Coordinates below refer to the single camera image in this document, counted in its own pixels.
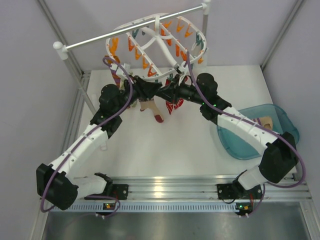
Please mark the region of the striped pink purple sock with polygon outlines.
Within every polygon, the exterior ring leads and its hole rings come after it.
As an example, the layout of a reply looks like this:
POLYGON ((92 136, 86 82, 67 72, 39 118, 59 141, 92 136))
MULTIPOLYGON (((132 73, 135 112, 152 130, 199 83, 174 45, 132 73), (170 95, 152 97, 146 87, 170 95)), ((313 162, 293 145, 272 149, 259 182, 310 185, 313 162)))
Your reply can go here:
POLYGON ((157 107, 155 100, 152 98, 150 100, 139 100, 140 103, 140 111, 143 112, 147 109, 150 109, 152 111, 152 114, 155 118, 155 120, 158 123, 163 123, 164 122, 164 117, 157 107))

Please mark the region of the white round clip hanger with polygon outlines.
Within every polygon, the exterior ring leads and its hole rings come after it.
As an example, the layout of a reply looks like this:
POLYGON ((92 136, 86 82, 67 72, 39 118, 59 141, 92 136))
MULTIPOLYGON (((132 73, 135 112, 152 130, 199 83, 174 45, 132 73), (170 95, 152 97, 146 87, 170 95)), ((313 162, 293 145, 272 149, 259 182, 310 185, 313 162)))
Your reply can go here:
POLYGON ((105 41, 108 60, 117 65, 130 64, 129 72, 150 82, 173 77, 177 73, 176 64, 188 68, 187 59, 195 73, 205 69, 208 51, 205 34, 183 16, 162 20, 163 16, 164 13, 152 14, 117 27, 120 30, 153 21, 148 26, 108 38, 105 41))

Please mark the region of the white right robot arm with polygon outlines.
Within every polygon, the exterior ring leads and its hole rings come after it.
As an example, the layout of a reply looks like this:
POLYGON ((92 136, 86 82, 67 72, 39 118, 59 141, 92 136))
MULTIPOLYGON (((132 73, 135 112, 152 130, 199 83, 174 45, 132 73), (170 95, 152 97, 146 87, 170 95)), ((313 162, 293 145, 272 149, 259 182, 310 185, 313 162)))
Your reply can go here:
POLYGON ((172 81, 162 87, 156 96, 170 102, 186 100, 200 105, 202 116, 251 145, 260 155, 258 165, 240 173, 232 181, 238 198, 246 198, 252 189, 265 183, 279 183, 299 162, 294 137, 289 132, 276 133, 261 126, 236 110, 218 95, 218 83, 209 73, 191 77, 191 84, 172 81))

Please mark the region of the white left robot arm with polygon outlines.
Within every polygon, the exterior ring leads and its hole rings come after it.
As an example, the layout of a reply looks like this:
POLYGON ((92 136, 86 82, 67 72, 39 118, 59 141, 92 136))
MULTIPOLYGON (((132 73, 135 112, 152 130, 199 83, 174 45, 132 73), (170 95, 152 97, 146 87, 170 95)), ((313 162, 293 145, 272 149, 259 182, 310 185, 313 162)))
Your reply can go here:
POLYGON ((57 159, 48 165, 42 163, 36 169, 36 187, 41 196, 42 212, 46 212, 45 201, 66 210, 75 200, 91 195, 107 199, 113 194, 113 181, 106 174, 97 172, 78 177, 77 173, 93 152, 117 131, 122 123, 120 114, 137 100, 150 100, 161 87, 159 82, 130 76, 124 81, 124 89, 114 84, 107 84, 101 89, 99 109, 81 136, 57 159))

